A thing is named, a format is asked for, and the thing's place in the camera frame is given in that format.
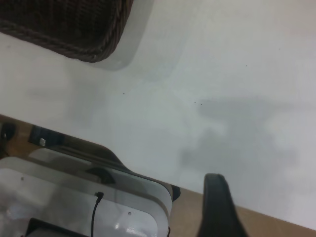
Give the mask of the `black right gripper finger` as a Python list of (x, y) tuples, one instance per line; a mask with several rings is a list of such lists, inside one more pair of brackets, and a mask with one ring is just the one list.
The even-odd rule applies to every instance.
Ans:
[(202, 219), (198, 237), (246, 237), (229, 185), (221, 174), (204, 177)]

